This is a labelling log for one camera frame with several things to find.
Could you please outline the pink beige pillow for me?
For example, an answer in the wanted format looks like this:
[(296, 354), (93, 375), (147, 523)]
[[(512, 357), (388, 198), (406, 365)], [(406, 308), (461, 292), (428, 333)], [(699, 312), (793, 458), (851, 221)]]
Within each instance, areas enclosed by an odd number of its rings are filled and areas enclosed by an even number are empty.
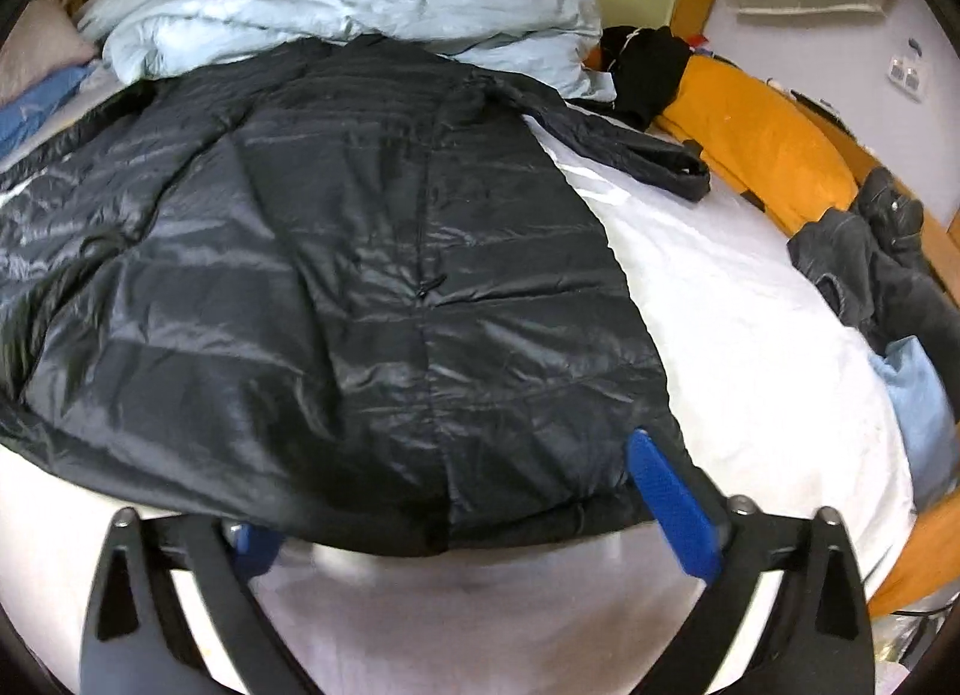
[(31, 0), (3, 42), (0, 104), (18, 99), (55, 71), (96, 57), (98, 49), (78, 32), (60, 0)]

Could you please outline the white wall socket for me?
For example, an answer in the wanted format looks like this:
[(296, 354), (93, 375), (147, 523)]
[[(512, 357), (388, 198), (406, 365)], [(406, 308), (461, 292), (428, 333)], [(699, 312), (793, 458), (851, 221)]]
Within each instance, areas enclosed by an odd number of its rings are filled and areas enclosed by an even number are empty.
[(926, 96), (929, 78), (926, 63), (921, 57), (894, 55), (887, 68), (890, 83), (914, 102), (921, 102)]

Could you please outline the blue pillow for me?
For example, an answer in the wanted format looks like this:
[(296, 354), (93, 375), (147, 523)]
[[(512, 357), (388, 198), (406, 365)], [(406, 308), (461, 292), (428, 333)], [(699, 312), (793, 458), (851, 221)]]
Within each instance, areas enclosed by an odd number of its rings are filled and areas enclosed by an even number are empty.
[(0, 154), (8, 156), (31, 138), (65, 102), (75, 96), (93, 71), (93, 63), (62, 68), (7, 102), (0, 112)]

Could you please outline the white patterned bed sheet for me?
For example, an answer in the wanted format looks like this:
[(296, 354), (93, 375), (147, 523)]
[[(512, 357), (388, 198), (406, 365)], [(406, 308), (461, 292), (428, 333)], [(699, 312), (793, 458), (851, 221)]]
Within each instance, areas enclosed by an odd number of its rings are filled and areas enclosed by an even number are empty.
[[(791, 266), (778, 232), (719, 185), (688, 201), (548, 133), (539, 145), (604, 226), (658, 348), (680, 434), (652, 435), (767, 512), (839, 510), (859, 568), (878, 580), (910, 532), (911, 486), (864, 339)], [(2, 441), (3, 610), (68, 692), (80, 692), (91, 581), (124, 507), (213, 516), (92, 491)], [(625, 693), (701, 591), (649, 512), (597, 536), (420, 557), (213, 518), (320, 692)]]

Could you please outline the black puffer down jacket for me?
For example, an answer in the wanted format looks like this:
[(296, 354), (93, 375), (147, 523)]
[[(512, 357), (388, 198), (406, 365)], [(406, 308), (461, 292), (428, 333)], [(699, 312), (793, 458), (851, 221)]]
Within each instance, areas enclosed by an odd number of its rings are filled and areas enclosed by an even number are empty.
[(641, 523), (667, 377), (540, 133), (708, 195), (688, 149), (375, 35), (122, 91), (3, 174), (3, 445), (377, 555)]

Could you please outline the orange wooden bed frame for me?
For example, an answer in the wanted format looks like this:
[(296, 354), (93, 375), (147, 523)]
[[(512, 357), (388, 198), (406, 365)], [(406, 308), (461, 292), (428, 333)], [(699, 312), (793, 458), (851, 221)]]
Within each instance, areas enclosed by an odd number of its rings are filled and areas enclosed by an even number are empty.
[(789, 253), (890, 375), (918, 519), (869, 601), (875, 619), (958, 576), (958, 292), (940, 284), (926, 211), (849, 131), (781, 89), (693, 57), (659, 117), (786, 230)]

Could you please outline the black garment at headboard corner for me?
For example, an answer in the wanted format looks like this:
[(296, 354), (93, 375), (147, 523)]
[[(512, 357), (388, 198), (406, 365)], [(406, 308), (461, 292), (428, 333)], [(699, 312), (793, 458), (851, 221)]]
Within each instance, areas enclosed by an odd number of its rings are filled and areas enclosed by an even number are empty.
[(690, 55), (690, 46), (667, 26), (607, 28), (601, 63), (617, 92), (610, 110), (613, 119), (646, 130), (677, 96)]

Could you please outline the light blue cloth piece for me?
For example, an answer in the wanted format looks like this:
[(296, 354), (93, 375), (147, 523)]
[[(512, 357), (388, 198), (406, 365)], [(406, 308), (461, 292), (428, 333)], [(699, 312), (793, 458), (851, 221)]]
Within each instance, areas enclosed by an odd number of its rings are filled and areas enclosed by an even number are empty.
[(946, 388), (916, 336), (890, 342), (871, 356), (871, 367), (900, 427), (914, 508), (925, 512), (957, 486), (958, 437)]

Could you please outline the dark grey crumpled clothing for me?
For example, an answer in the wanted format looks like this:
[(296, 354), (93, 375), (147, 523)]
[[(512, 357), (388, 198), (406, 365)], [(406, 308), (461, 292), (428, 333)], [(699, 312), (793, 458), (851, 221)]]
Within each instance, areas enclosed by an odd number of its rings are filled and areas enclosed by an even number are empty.
[(923, 224), (923, 203), (877, 167), (850, 209), (830, 207), (805, 224), (788, 252), (839, 321), (856, 328), (874, 351), (916, 336), (957, 406), (958, 307), (932, 276), (921, 248)]

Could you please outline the light blue duvet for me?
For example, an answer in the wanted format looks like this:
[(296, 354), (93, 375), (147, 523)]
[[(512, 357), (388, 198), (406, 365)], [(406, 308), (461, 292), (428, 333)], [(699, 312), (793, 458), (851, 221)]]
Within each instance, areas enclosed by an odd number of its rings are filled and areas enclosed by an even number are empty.
[(566, 99), (610, 102), (586, 68), (602, 35), (597, 0), (89, 0), (76, 19), (126, 85), (249, 58), (301, 37), (413, 42), (489, 70), (527, 74)]

